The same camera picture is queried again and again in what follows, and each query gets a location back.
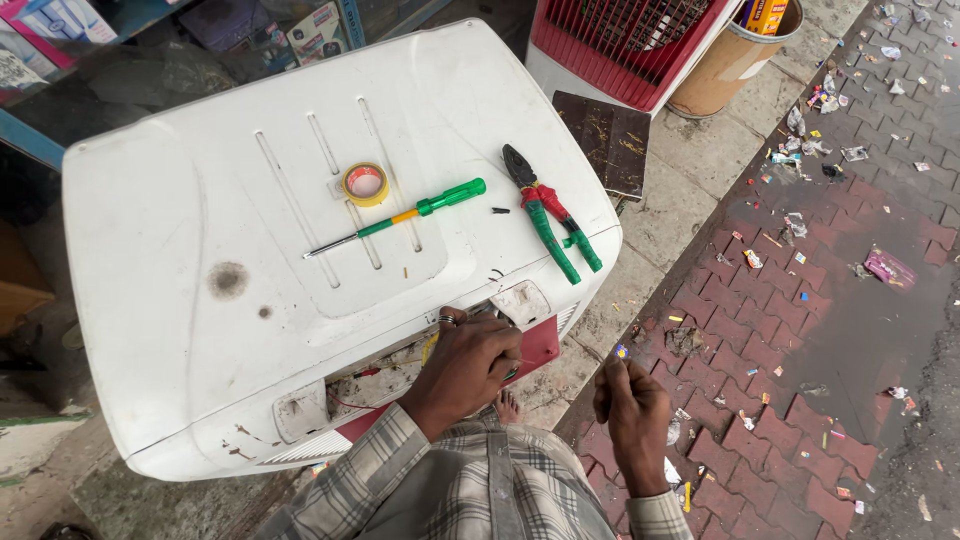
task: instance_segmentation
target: green screwdriver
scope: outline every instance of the green screwdriver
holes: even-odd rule
[[[341,238],[332,244],[326,244],[322,248],[317,248],[310,253],[303,254],[303,258],[311,258],[317,254],[323,253],[328,249],[335,248],[341,244],[346,244],[347,242],[356,239],[363,238],[364,236],[370,236],[377,231],[383,231],[388,227],[410,219],[414,216],[428,216],[433,213],[433,210],[439,209],[442,207],[452,207],[457,203],[463,203],[466,199],[472,199],[477,195],[483,195],[487,191],[487,184],[484,183],[482,178],[474,178],[473,180],[460,184],[456,187],[451,187],[447,191],[444,191],[443,195],[439,197],[434,197],[432,199],[423,199],[417,203],[417,207],[414,209],[409,209],[401,214],[397,214],[394,217],[384,219],[383,221],[378,221],[369,227],[364,227],[363,229],[357,231],[356,233],[347,236],[346,238]]]

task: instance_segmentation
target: pliers jaw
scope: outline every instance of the pliers jaw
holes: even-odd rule
[[[534,187],[537,184],[537,175],[533,167],[523,156],[509,144],[503,145],[503,162],[507,165],[507,172],[514,184],[519,188]]]

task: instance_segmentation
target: air cooler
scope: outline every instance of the air cooler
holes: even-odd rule
[[[741,0],[540,0],[526,67],[562,90],[656,114]]]

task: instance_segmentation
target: bare foot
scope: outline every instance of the bare foot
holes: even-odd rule
[[[500,424],[519,424],[520,405],[509,391],[500,390],[500,395],[493,400],[493,408],[500,417]]]

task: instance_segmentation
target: green and red pliers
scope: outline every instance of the green and red pliers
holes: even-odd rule
[[[599,272],[603,268],[603,261],[593,253],[593,247],[590,246],[587,235],[580,230],[580,226],[573,220],[570,212],[566,211],[564,205],[560,203],[557,198],[557,191],[541,184],[537,180],[537,175],[534,174],[534,169],[530,166],[530,163],[509,144],[503,145],[503,162],[506,163],[507,172],[514,179],[514,184],[520,188],[520,196],[523,199],[520,207],[527,211],[527,215],[534,223],[534,229],[540,236],[540,241],[546,246],[550,256],[557,262],[560,269],[564,271],[564,275],[570,283],[577,284],[580,282],[580,274],[577,273],[577,269],[564,255],[564,248],[573,244],[580,248],[580,253],[587,261],[590,270],[593,270],[594,273]],[[556,236],[553,235],[544,209],[553,214],[557,221],[564,226],[564,229],[570,233],[570,238],[564,240],[564,248],[561,248]]]

